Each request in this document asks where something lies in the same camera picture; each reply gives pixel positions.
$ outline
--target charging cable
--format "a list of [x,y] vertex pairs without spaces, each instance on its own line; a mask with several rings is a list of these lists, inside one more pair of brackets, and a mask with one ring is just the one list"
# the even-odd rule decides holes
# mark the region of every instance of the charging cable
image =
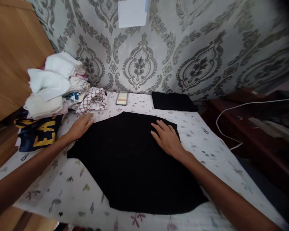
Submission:
[[[217,126],[219,132],[220,132],[223,136],[228,137],[229,139],[232,139],[232,140],[234,140],[234,141],[237,141],[237,140],[235,140],[234,138],[231,138],[231,137],[229,137],[229,136],[224,135],[224,134],[222,133],[221,129],[219,128],[218,124],[217,124],[217,121],[218,121],[219,117],[221,117],[221,115],[222,115],[225,111],[228,111],[228,110],[231,110],[231,109],[234,109],[234,108],[237,108],[237,107],[241,107],[241,106],[244,106],[244,105],[247,105],[247,104],[254,104],[254,103],[273,103],[273,102],[281,102],[281,101],[287,101],[287,100],[289,100],[289,99],[279,99],[279,100],[272,100],[272,101],[265,101],[265,102],[251,102],[251,103],[245,103],[245,104],[241,104],[241,105],[238,105],[238,106],[235,106],[235,107],[231,107],[231,108],[225,109],[225,110],[223,110],[223,111],[219,114],[219,116],[217,117],[217,119],[216,119],[216,126]],[[233,150],[233,149],[235,149],[235,148],[238,148],[238,147],[240,147],[240,146],[243,144],[243,143],[240,142],[240,141],[237,141],[237,142],[238,142],[239,144],[238,144],[237,146],[233,147],[233,148],[230,148],[230,150]]]

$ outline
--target hand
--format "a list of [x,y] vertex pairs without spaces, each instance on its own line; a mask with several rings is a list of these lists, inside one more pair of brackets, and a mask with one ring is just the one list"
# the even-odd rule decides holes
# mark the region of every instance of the hand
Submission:
[[164,124],[163,121],[157,120],[158,125],[151,123],[151,125],[157,130],[158,135],[151,131],[153,138],[158,145],[170,156],[179,160],[182,156],[187,154],[187,151],[182,146],[176,131],[171,125]]
[[91,120],[92,115],[93,113],[82,115],[75,121],[71,129],[65,134],[69,141],[72,142],[83,136],[83,134],[94,123],[94,120]]

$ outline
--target paper note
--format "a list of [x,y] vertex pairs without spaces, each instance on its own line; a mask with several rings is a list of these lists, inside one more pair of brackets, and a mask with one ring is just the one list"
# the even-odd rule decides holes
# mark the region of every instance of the paper note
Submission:
[[144,26],[149,0],[124,0],[118,2],[119,28]]

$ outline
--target wallpaper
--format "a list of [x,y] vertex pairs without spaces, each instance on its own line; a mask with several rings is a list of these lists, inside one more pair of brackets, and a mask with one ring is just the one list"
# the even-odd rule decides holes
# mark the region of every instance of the wallpaper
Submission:
[[109,91],[201,104],[289,74],[289,18],[277,0],[149,0],[146,25],[130,28],[118,28],[118,0],[30,2],[54,50]]

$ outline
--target white bedsheet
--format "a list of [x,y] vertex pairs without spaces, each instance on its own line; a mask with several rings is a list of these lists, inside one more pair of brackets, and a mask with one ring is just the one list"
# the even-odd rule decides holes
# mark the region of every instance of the white bedsheet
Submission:
[[[153,108],[151,95],[142,94],[129,94],[127,106],[116,106],[117,93],[108,92],[107,94],[109,108],[94,113],[96,122],[127,111],[159,116],[176,123],[186,150],[193,153],[204,166],[282,229],[288,228],[287,223],[244,171],[235,156],[210,130],[197,112],[157,110]],[[79,115],[74,112],[68,113],[62,121],[58,136],[65,134],[78,117]],[[212,202],[199,205],[189,213],[171,216],[112,209],[83,163],[77,159],[67,159],[66,152],[67,148],[57,156],[14,206],[65,223],[92,227],[94,230],[100,228],[102,231],[234,230]],[[1,167],[0,180],[36,153],[16,152]]]

